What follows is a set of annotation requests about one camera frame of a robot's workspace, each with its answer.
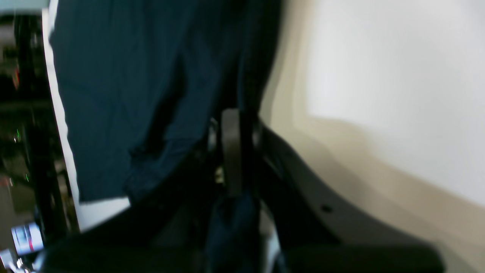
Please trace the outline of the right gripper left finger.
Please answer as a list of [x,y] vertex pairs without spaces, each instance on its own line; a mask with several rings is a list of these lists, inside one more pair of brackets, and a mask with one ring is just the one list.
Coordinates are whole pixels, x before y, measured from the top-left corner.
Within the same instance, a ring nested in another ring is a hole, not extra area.
[[196,146],[144,200],[88,232],[50,247],[38,257],[40,273],[211,273],[201,244],[205,216],[219,194],[220,155],[230,197],[243,191],[241,117],[225,109],[216,130]]

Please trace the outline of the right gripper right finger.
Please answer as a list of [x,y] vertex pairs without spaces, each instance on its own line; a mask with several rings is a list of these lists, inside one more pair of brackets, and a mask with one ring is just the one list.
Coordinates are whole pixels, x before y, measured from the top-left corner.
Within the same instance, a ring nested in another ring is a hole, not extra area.
[[244,115],[242,129],[248,184],[277,229],[278,272],[444,272],[435,247],[343,199],[260,119]]

